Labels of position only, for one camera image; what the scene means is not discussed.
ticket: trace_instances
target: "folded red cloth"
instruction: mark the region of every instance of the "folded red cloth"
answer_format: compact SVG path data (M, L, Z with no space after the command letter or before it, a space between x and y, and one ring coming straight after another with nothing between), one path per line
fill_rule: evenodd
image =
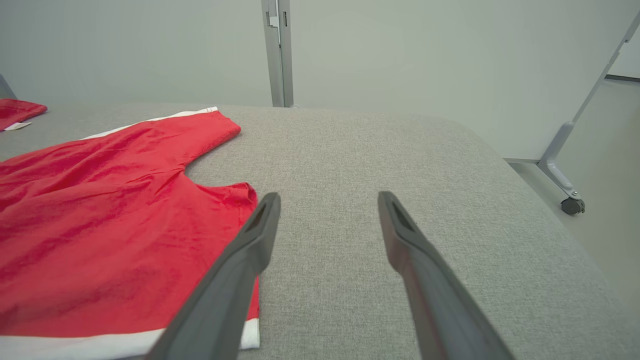
M0 99L0 131L15 122L23 122L47 111L47 107L28 101Z

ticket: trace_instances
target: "black strip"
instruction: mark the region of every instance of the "black strip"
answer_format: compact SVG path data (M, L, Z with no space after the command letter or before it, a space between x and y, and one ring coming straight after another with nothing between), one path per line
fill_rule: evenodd
M628 76L606 75L604 78L605 79L609 79L609 80L633 81L634 83L640 83L640 79L638 79L638 78L630 78Z

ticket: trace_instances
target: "red garment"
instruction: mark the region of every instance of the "red garment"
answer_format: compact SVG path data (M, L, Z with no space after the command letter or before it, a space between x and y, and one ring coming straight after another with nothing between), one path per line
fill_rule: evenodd
M0 99L0 131L16 122L23 122L47 111L47 107L33 102Z
M215 111L0 163L0 334L166 327L257 205L247 183L184 173L239 132ZM256 282L248 318L258 310Z

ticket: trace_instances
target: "gray fabric tablecloth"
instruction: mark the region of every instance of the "gray fabric tablecloth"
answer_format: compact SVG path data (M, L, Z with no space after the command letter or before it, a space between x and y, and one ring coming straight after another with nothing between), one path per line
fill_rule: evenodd
M52 108L0 133L0 160L207 106ZM467 128L420 115L219 108L242 133L187 175L282 196L260 283L261 346L241 359L419 357L403 283L385 255L380 190L399 197L518 359L640 358L640 326L599 269Z

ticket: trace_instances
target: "white trim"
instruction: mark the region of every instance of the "white trim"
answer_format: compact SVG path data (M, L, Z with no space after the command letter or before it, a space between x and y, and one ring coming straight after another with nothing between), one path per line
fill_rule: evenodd
M181 111L179 113L176 113L176 114L173 114L173 115L170 115L170 116L156 117L156 118L148 119L148 120L144 120L144 121L158 121L158 120L167 119L167 118L170 118L170 117L180 117L180 116L189 116L189 115L194 115L194 114L212 113L212 112L217 111L217 110L218 110L218 107L217 106L213 106L211 108L206 108L206 109L202 109L202 110L198 110L198 111ZM96 134L96 135L87 136L86 138L82 138L80 140L101 138L103 136L107 136L108 134L113 134L116 131L120 131L120 130L126 129L129 126L133 126L133 125L135 125L135 124L118 127L117 129L105 131L103 133L99 133L99 134Z
M108 334L88 338L0 336L0 358L21 360L108 360L143 355L164 329L134 334ZM258 318L244 323L240 349L260 346Z

